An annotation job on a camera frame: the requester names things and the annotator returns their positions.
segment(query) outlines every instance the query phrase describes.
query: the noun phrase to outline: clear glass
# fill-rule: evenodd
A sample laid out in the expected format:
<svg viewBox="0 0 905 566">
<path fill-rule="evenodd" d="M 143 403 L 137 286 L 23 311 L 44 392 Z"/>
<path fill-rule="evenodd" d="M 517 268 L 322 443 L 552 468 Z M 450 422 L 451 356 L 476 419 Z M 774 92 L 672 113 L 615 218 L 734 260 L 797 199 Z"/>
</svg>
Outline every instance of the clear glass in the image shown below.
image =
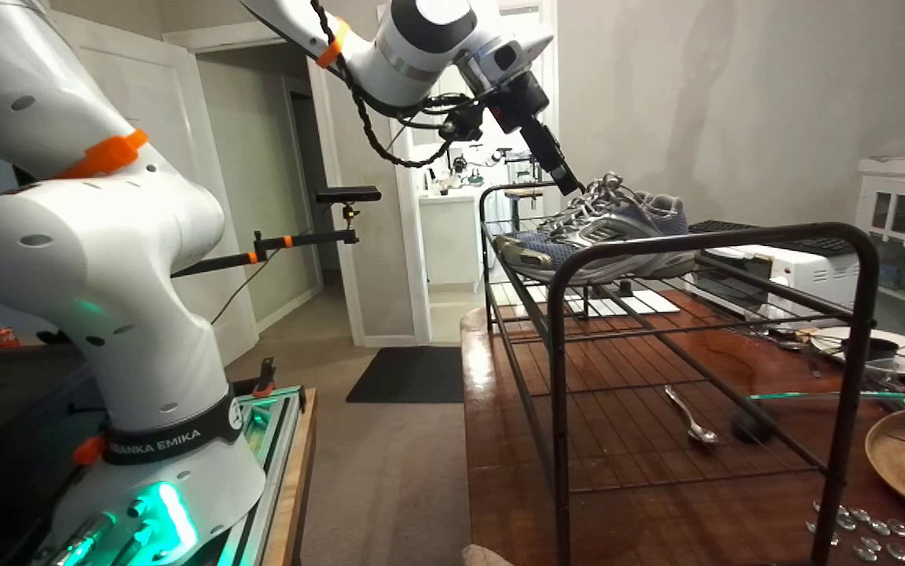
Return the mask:
<svg viewBox="0 0 905 566">
<path fill-rule="evenodd" d="M 871 226 L 887 229 L 888 202 L 892 202 L 888 191 L 875 191 L 875 195 L 873 195 Z"/>
<path fill-rule="evenodd" d="M 905 296 L 905 241 L 873 236 L 881 253 L 881 290 Z"/>
<path fill-rule="evenodd" d="M 888 333 L 905 333 L 905 299 L 881 294 L 873 301 L 873 325 Z"/>
<path fill-rule="evenodd" d="M 905 233 L 905 195 L 896 199 L 892 233 Z"/>
</svg>

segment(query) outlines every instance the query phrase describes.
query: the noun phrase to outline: floor mat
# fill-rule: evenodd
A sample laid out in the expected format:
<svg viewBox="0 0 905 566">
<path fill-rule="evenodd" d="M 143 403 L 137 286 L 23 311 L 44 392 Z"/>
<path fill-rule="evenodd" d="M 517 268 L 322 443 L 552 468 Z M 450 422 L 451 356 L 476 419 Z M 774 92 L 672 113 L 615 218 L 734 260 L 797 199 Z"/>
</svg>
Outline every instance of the floor mat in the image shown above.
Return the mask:
<svg viewBox="0 0 905 566">
<path fill-rule="evenodd" d="M 381 348 L 349 403 L 461 403 L 460 348 Z"/>
</svg>

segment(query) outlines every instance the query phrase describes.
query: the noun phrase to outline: metal tool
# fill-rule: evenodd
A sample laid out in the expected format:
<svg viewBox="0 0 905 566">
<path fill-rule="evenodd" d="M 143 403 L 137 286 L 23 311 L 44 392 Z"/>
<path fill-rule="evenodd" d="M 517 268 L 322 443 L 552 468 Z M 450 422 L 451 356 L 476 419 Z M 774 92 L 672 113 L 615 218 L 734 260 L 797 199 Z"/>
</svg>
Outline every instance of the metal tool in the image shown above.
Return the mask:
<svg viewBox="0 0 905 566">
<path fill-rule="evenodd" d="M 887 553 L 888 553 L 896 562 L 905 562 L 905 546 L 903 546 L 903 540 L 887 540 Z"/>
<path fill-rule="evenodd" d="M 749 401 L 761 403 L 761 406 L 791 403 L 791 401 L 826 401 L 826 403 L 837 403 L 840 392 L 764 390 L 764 392 L 752 392 Z M 903 390 L 861 390 L 861 401 L 888 403 L 896 409 L 905 409 L 905 392 Z"/>
<path fill-rule="evenodd" d="M 695 443 L 718 443 L 718 436 L 716 436 L 716 432 L 710 432 L 710 428 L 705 428 L 696 419 L 695 419 L 695 413 L 674 396 L 674 390 L 672 386 L 665 386 L 665 396 L 672 401 L 672 406 L 678 406 L 678 413 L 681 413 L 681 419 L 686 419 L 686 426 L 689 426 L 689 436 L 695 441 Z"/>
<path fill-rule="evenodd" d="M 892 529 L 896 538 L 905 538 L 905 521 L 888 520 L 887 525 Z"/>
</svg>

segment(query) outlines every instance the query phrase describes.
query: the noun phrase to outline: metal handle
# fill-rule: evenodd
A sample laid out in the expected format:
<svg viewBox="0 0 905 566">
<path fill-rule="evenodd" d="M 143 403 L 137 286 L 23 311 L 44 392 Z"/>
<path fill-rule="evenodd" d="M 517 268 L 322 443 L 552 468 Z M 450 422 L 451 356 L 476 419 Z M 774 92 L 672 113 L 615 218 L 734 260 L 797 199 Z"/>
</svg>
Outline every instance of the metal handle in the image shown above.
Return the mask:
<svg viewBox="0 0 905 566">
<path fill-rule="evenodd" d="M 686 414 L 689 426 L 696 426 L 695 413 L 674 396 L 672 386 L 665 386 L 665 396 L 678 406 L 678 413 Z"/>
</svg>

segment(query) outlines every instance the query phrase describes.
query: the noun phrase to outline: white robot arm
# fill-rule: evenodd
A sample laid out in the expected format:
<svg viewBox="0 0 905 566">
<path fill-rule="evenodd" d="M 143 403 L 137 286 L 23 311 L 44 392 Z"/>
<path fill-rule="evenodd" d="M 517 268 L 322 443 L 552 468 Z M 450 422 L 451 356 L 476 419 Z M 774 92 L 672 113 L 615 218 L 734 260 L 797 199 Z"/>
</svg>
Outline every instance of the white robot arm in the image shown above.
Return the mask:
<svg viewBox="0 0 905 566">
<path fill-rule="evenodd" d="M 522 132 L 561 191 L 581 186 L 552 132 L 536 121 L 548 96 L 532 77 L 532 59 L 550 35 L 523 44 L 500 35 L 493 5 L 394 0 L 373 41 L 359 37 L 316 0 L 243 0 L 243 7 L 385 117 L 417 113 L 439 74 L 455 66 L 501 132 Z"/>
<path fill-rule="evenodd" d="M 389 117 L 422 108 L 445 66 L 501 128 L 574 190 L 548 98 L 482 0 L 394 0 L 368 44 L 309 0 L 243 0 Z M 0 195 L 0 301 L 53 321 L 104 392 L 104 462 L 56 502 L 48 562 L 185 562 L 240 521 L 264 471 L 240 435 L 212 331 L 173 294 L 224 233 L 218 199 L 100 96 L 34 0 L 0 0 L 0 157 L 34 186 Z"/>
</svg>

